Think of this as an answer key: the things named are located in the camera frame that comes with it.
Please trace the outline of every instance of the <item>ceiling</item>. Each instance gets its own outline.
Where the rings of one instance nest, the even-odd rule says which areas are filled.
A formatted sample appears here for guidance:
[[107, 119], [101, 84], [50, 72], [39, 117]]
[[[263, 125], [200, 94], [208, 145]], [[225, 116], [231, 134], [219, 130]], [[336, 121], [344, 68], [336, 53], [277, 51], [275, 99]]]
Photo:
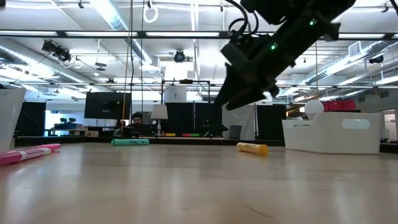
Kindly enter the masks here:
[[[23, 1], [7, 0], [6, 10], [0, 11], [0, 29], [2, 30], [111, 30], [103, 16], [94, 8], [89, 1], [83, 1], [84, 9], [78, 7], [79, 1], [74, 0], [39, 0], [39, 1]], [[191, 0], [152, 0], [153, 6], [157, 7], [159, 16], [156, 21], [148, 23], [143, 20], [143, 7], [147, 1], [135, 0], [133, 4], [133, 30], [145, 31], [191, 31], [193, 30], [191, 20]], [[194, 27], [199, 31], [221, 31], [226, 30], [228, 25], [235, 19], [241, 17], [241, 13], [233, 6], [227, 5], [223, 1], [215, 0], [194, 0], [198, 3], [197, 23]], [[129, 21], [130, 1], [115, 1], [117, 9], [124, 19]], [[397, 14], [392, 8], [386, 13], [381, 13], [384, 9], [385, 1], [378, 0], [357, 0], [354, 8], [343, 14], [338, 21], [342, 23], [341, 32], [397, 32], [397, 26], [392, 24], [398, 23]], [[153, 11], [147, 12], [150, 19], [154, 15]], [[249, 15], [251, 24], [255, 23], [254, 17]], [[275, 31], [278, 26], [270, 26], [264, 20], [260, 19], [259, 31]], [[109, 78], [113, 78], [118, 83], [124, 82], [127, 77], [130, 82], [131, 75], [134, 71], [134, 81], [140, 82], [141, 76], [146, 83], [160, 82], [162, 74], [159, 72], [147, 72], [140, 69], [139, 60], [134, 60], [134, 68], [131, 65], [129, 55], [127, 54], [127, 44], [122, 39], [103, 39], [100, 40], [98, 48], [98, 40], [96, 39], [52, 39], [57, 45], [61, 45], [67, 49], [74, 57], [77, 57], [83, 65], [80, 68], [73, 66], [72, 63], [65, 64], [73, 74], [77, 73], [93, 80], [94, 82], [104, 83]], [[25, 38], [16, 37], [11, 41], [22, 46], [24, 50], [20, 52], [22, 55], [33, 57], [31, 52], [39, 54], [37, 60], [41, 60], [47, 56], [41, 50], [44, 39], [42, 38]], [[137, 40], [142, 44], [142, 48], [149, 55], [159, 57], [160, 66], [166, 69], [168, 65], [173, 64], [172, 55], [176, 50], [183, 50], [185, 55], [190, 58], [190, 62], [185, 62], [188, 69], [187, 78], [201, 80], [209, 80], [212, 83], [223, 83], [226, 76], [224, 63], [225, 59], [220, 54], [220, 49], [228, 42], [227, 40], [216, 39], [200, 39], [197, 40], [197, 62], [199, 64], [198, 76], [194, 72], [194, 42], [190, 39], [143, 39]], [[310, 47], [303, 55], [297, 59], [297, 65], [294, 68], [286, 69], [278, 78], [278, 84], [300, 84], [298, 80], [302, 80], [306, 75], [314, 72], [316, 69], [321, 70], [328, 62], [333, 61], [339, 56], [348, 52], [348, 47], [356, 41], [337, 41], [325, 42], [318, 41], [316, 45]], [[386, 64], [395, 61], [395, 48], [385, 52]], [[46, 60], [55, 62], [55, 57], [49, 55]], [[96, 70], [96, 62], [105, 63], [108, 66], [106, 71], [99, 72]], [[350, 67], [331, 75], [331, 78], [321, 80], [322, 85], [338, 85], [349, 78], [360, 75], [361, 72], [367, 72], [363, 65], [364, 62], [358, 61]], [[382, 65], [372, 65], [371, 69], [377, 69]], [[19, 82], [25, 81], [25, 77], [14, 77]], [[0, 77], [0, 81], [9, 81], [12, 77]], [[120, 87], [109, 87], [111, 90], [120, 90]], [[157, 87], [146, 88], [146, 90], [157, 90]], [[294, 97], [298, 94], [309, 95], [310, 91], [296, 91]]]

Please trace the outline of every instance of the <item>pink highlighter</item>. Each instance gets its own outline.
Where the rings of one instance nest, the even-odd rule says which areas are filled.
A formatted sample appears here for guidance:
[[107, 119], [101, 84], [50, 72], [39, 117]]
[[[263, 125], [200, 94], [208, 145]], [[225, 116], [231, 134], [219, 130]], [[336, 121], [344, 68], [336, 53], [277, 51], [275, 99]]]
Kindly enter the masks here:
[[61, 144], [47, 144], [2, 153], [0, 154], [0, 166], [45, 156], [59, 148], [61, 148]]

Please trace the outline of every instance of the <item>computer monitor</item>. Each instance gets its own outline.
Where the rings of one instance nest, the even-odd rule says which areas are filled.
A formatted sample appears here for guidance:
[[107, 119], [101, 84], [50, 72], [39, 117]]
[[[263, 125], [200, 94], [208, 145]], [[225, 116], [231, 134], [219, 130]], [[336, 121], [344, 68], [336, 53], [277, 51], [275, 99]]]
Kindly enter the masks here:
[[129, 119], [131, 93], [87, 93], [85, 118], [94, 119]]

